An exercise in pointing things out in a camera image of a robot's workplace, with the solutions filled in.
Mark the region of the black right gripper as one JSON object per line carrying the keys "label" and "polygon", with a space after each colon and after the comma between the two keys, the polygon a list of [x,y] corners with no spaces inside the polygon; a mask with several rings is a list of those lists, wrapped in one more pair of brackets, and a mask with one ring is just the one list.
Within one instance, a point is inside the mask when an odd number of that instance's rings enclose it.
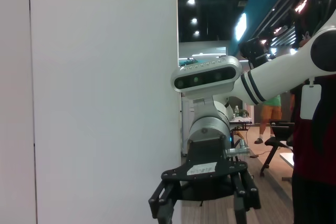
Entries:
{"label": "black right gripper", "polygon": [[234,195],[237,224],[247,224],[246,212],[261,209],[259,190],[247,164],[224,155],[221,138],[192,142],[184,164],[167,170],[148,200],[158,224],[172,224],[178,200],[206,201]]}

